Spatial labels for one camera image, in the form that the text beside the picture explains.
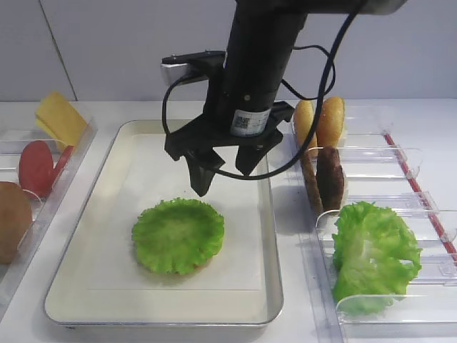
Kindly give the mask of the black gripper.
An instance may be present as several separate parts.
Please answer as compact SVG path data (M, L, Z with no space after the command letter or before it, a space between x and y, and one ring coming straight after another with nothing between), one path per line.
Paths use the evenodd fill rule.
M268 152L282 141L283 135L277 126L283 121L289 122L292 114L293 107L288 103L274 103L264 131L248 137L234 136L228 129L223 130L200 115L167 134L165 150L174 160L184 155L191 188L203 197L211 186L215 171L225 164L214 147L238 146L236 168L244 176L249 176Z

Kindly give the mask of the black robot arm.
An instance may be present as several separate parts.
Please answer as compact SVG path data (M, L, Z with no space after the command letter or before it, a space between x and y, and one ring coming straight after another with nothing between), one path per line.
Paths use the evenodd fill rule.
M201 115L176 131L166 132L165 150L184 158L191 188L205 195L223 174L220 146L234 146L234 179L252 181L257 164L283 138L278 125L291 119L293 108L276 95L309 14L345 14L327 55L317 101L322 101L341 40L359 14L389 15L401 1L238 1L225 51L169 56L161 68L170 88L207 80Z

